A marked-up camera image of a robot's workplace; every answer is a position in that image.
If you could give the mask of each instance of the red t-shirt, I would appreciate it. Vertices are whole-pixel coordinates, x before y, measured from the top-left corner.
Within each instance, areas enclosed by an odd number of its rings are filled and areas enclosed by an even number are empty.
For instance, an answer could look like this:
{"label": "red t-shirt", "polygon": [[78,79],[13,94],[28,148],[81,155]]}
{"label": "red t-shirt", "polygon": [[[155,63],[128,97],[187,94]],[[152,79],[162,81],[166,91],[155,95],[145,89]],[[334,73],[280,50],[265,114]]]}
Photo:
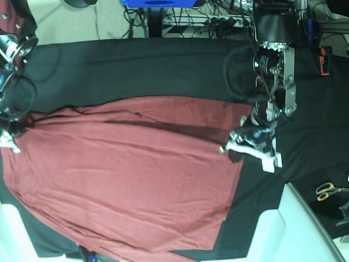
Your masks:
{"label": "red t-shirt", "polygon": [[190,261],[213,248],[242,162],[219,146],[250,107],[183,97],[120,100],[36,115],[4,182],[38,220],[122,261]]}

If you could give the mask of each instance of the scissors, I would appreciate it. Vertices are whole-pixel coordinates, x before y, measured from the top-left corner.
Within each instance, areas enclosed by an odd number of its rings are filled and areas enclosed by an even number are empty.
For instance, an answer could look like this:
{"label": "scissors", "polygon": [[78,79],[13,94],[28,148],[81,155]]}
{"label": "scissors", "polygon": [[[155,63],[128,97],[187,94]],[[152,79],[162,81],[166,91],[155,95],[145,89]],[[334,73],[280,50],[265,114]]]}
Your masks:
{"label": "scissors", "polygon": [[332,183],[327,182],[322,184],[316,189],[317,201],[324,201],[331,195],[339,192],[349,192],[349,188],[346,187],[335,187]]}

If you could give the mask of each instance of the metal bracket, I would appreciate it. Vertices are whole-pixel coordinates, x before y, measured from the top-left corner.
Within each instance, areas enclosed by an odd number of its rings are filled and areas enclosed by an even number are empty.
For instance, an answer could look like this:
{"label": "metal bracket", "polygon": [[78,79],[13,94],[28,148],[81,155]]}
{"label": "metal bracket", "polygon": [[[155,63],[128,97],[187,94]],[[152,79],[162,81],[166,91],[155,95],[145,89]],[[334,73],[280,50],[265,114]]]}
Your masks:
{"label": "metal bracket", "polygon": [[291,115],[297,108],[296,104],[296,84],[294,83],[294,49],[289,47],[282,50],[284,64],[283,88],[285,94],[285,114]]}

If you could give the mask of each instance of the blue object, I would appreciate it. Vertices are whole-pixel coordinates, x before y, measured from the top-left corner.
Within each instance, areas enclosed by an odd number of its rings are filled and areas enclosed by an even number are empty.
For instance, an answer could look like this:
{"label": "blue object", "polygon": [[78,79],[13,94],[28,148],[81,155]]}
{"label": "blue object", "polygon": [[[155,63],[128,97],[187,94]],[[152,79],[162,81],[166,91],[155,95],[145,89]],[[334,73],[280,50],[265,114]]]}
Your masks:
{"label": "blue object", "polygon": [[87,261],[88,262],[99,262],[98,258],[96,258],[94,255],[89,255]]}
{"label": "blue object", "polygon": [[306,21],[306,43],[311,46],[314,39],[314,32],[312,26],[312,19],[307,19]]}
{"label": "blue object", "polygon": [[122,0],[121,3],[129,8],[153,7],[183,7],[192,8],[196,0]]}

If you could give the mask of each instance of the white surface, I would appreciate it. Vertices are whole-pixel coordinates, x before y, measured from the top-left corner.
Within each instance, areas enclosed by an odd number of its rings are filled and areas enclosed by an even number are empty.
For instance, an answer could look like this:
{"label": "white surface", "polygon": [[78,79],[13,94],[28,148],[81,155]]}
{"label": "white surface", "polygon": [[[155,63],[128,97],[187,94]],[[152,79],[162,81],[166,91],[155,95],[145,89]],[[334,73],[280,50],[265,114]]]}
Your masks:
{"label": "white surface", "polygon": [[[72,43],[100,39],[118,39],[129,29],[119,0],[99,0],[95,6],[73,8],[64,0],[28,0],[38,24],[39,44]],[[135,37],[143,37],[142,28],[135,28]]]}
{"label": "white surface", "polygon": [[302,197],[285,185],[278,210],[261,214],[246,262],[344,262]]}
{"label": "white surface", "polygon": [[38,258],[18,210],[0,204],[0,261],[1,262],[67,262],[65,256]]}

